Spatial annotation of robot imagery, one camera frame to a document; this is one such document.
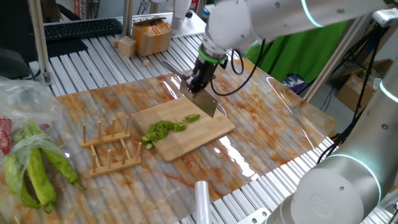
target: black cable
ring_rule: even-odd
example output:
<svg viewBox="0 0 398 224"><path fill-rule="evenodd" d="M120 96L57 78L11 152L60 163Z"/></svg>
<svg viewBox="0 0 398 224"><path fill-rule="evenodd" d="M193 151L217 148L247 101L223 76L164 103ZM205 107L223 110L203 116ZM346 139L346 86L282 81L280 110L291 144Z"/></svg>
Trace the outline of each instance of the black cable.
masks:
<svg viewBox="0 0 398 224"><path fill-rule="evenodd" d="M238 53L238 55L239 55L239 59L240 59L240 61L241 61L241 65L242 65L242 70L241 70L241 72L237 72L237 71L235 70L235 66L234 66L234 53L235 53L235 51L237 51L237 53ZM231 54L231 67L232 67L232 70L234 71L235 74L237 74L237 75L242 75L242 74L243 74L243 71L244 71L243 58L242 58L242 55L241 55L241 53L239 52L239 50L236 50L236 49L233 49L233 50L232 50L232 54Z"/></svg>
<svg viewBox="0 0 398 224"><path fill-rule="evenodd" d="M137 15L139 15L139 11L141 10L141 6L142 6L142 1L141 1L141 3L139 4L138 11L137 11Z"/></svg>
<svg viewBox="0 0 398 224"><path fill-rule="evenodd" d="M321 106L321 108L320 108L320 109L322 110L322 108L323 108L323 106L325 105L326 101L328 101L328 104L326 105L325 110L324 110L323 112L326 112L326 110L328 109L329 104L330 104L330 101L331 101L331 94L333 93L333 90L335 89L337 83L340 81L340 78L343 76L343 74L347 71L348 67L350 67L350 66L351 66L351 64L349 64L348 66L345 65L345 68L343 69L343 71L341 71L339 77L338 77L338 78L336 79L336 81L334 82L334 84L333 84L333 86L332 86L332 88L331 88L331 90L330 90L328 96L327 96L326 99L325 99L325 102L323 102L323 104L322 104L322 106Z"/></svg>
<svg viewBox="0 0 398 224"><path fill-rule="evenodd" d="M253 76L254 72L256 71L256 68L259 66L260 61L262 61L262 59L264 58L264 56L268 53L268 50L270 49L270 47L272 46L273 42L271 42L268 47L266 48L266 50L264 52L262 52L264 50L264 46L266 44L266 40L262 40L262 44L261 44L261 49L260 49L260 53L259 53L259 57L257 58L256 64L254 65L253 70L251 71L249 77L246 79L246 81L243 82L243 84L241 86L239 86L237 89L235 89L234 91L230 92L230 93L218 93L216 91L216 89L214 88L213 85L213 80L210 80L210 86L211 89L213 90L213 92L218 95L218 96L229 96L232 95L234 93L236 93L237 91L239 91L240 89L242 89L242 87L250 80L250 78Z"/></svg>
<svg viewBox="0 0 398 224"><path fill-rule="evenodd" d="M331 137L331 139L335 138L335 142L331 146L329 146L325 151L323 151L321 156L318 158L317 164L319 164L321 162L321 160L323 159L323 156L325 156L326 153L327 153L327 155L326 155L326 158L327 158L335 151L335 149L337 148L337 146L340 143L344 143L346 141L349 134L351 134L356 123L358 122L359 118L361 117L361 115L362 115L362 112L355 118L355 120L353 122L351 122L351 124L348 125L348 127L341 134L336 134L335 136Z"/></svg>
<svg viewBox="0 0 398 224"><path fill-rule="evenodd" d="M25 80L33 80L34 78L37 78L40 75L41 70L39 69L39 71L37 71L36 75L34 75L33 77L30 78L26 78Z"/></svg>

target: blue object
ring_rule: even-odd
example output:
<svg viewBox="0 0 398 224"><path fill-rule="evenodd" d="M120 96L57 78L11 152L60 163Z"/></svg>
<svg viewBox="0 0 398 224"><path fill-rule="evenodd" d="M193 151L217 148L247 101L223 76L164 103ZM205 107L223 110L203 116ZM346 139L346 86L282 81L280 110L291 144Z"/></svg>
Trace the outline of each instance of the blue object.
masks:
<svg viewBox="0 0 398 224"><path fill-rule="evenodd" d="M307 82L299 75L288 74L282 84L297 94L305 87Z"/></svg>

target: green chili pepper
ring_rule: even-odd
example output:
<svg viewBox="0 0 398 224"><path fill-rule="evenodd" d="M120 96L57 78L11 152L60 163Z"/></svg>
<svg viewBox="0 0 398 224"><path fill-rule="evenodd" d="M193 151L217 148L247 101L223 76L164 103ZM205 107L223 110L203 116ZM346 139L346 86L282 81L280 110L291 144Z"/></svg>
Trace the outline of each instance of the green chili pepper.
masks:
<svg viewBox="0 0 398 224"><path fill-rule="evenodd" d="M41 135L46 135L40 128L39 126L34 123L32 120L29 120L29 125L30 128L33 132L33 134L41 134ZM50 139L50 136L47 136L48 138L45 138L45 141L50 141L52 142L52 140ZM45 154L45 156L49 159L49 161L54 165L55 168L57 168L57 170L67 179L69 184L73 184L76 187L78 187L79 189L85 190L86 187L82 187L79 184L79 176L77 175L77 173L73 170L73 168L70 166L69 162L67 161L67 159L65 157L63 157L61 154L58 154L56 152L54 152L53 150L48 150L45 148L42 148L43 153Z"/></svg>
<svg viewBox="0 0 398 224"><path fill-rule="evenodd" d="M154 125L154 124L149 125L148 133L154 132L155 130L156 130L156 125Z"/></svg>
<svg viewBox="0 0 398 224"><path fill-rule="evenodd" d="M150 141L156 141L157 140L155 132L148 133L147 137L149 138Z"/></svg>
<svg viewBox="0 0 398 224"><path fill-rule="evenodd" d="M189 123L196 121L197 119L200 118L200 114L193 114L185 117L185 120L188 121Z"/></svg>
<svg viewBox="0 0 398 224"><path fill-rule="evenodd" d="M159 121L157 123L155 123L156 128L165 128L166 125L164 124L164 121Z"/></svg>
<svg viewBox="0 0 398 224"><path fill-rule="evenodd" d="M27 138L32 137L33 133L28 124L24 125L24 133ZM42 155L37 148L31 149L32 154L29 158L27 172L35 189L37 198L42 204L45 213L51 213L53 205L57 199L57 194L45 173Z"/></svg>
<svg viewBox="0 0 398 224"><path fill-rule="evenodd" d="M149 141L149 138L148 138L147 136L142 136L142 137L141 137L141 142L142 142L143 144L147 144L147 143L149 143L150 141Z"/></svg>
<svg viewBox="0 0 398 224"><path fill-rule="evenodd" d="M164 123L165 128L167 128L167 130L171 130L174 128L173 127L174 123L171 121L163 121L163 123Z"/></svg>
<svg viewBox="0 0 398 224"><path fill-rule="evenodd" d="M161 139L166 138L167 133L164 133L162 131L156 131L156 136L157 136L157 139L161 140Z"/></svg>
<svg viewBox="0 0 398 224"><path fill-rule="evenodd" d="M153 148L154 148L154 145L151 144L151 143L148 143L148 144L145 145L145 149L146 149L146 150L151 150L151 149L153 149Z"/></svg>
<svg viewBox="0 0 398 224"><path fill-rule="evenodd" d="M160 126L156 127L156 133L158 133L158 132L162 132L162 133L165 133L165 134L169 133L167 128L161 128Z"/></svg>
<svg viewBox="0 0 398 224"><path fill-rule="evenodd" d="M183 122L174 124L174 131L175 131L175 132L183 131L183 130L185 130L186 128L187 128L187 125L186 125L185 123L183 123Z"/></svg>
<svg viewBox="0 0 398 224"><path fill-rule="evenodd" d="M24 139L22 133L14 134L14 145ZM4 157L4 176L11 193L16 197L21 197L21 202L31 208L40 208L41 204L34 199L27 191L24 180L24 173L21 163L18 161L16 153Z"/></svg>

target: wooden cutting board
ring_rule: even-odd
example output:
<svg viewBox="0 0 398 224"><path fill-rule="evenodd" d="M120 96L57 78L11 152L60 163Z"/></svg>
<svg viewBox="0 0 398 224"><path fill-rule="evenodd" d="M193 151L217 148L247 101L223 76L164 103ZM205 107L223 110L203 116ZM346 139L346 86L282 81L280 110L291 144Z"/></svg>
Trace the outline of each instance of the wooden cutting board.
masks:
<svg viewBox="0 0 398 224"><path fill-rule="evenodd" d="M184 117L191 114L201 116L198 120L188 123ZM186 130L177 133L170 130L165 139L153 142L166 162L174 161L235 128L235 125L219 110L216 110L214 118L211 118L185 96L140 111L132 117L143 133L148 132L150 124L158 121L187 124Z"/></svg>

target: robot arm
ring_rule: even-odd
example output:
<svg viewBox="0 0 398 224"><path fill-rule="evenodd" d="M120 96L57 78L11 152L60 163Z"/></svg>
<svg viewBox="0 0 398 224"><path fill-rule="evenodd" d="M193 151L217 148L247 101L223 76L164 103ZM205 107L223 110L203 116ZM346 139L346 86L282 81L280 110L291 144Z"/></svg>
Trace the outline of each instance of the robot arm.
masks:
<svg viewBox="0 0 398 224"><path fill-rule="evenodd" d="M233 0L210 14L195 68L186 82L196 94L212 79L229 49L245 49L257 39L327 26L387 7L391 0Z"/></svg>
<svg viewBox="0 0 398 224"><path fill-rule="evenodd" d="M388 7L390 0L236 0L211 13L188 89L198 93L228 49L271 40ZM341 148L301 179L266 224L360 223L398 172L398 57Z"/></svg>

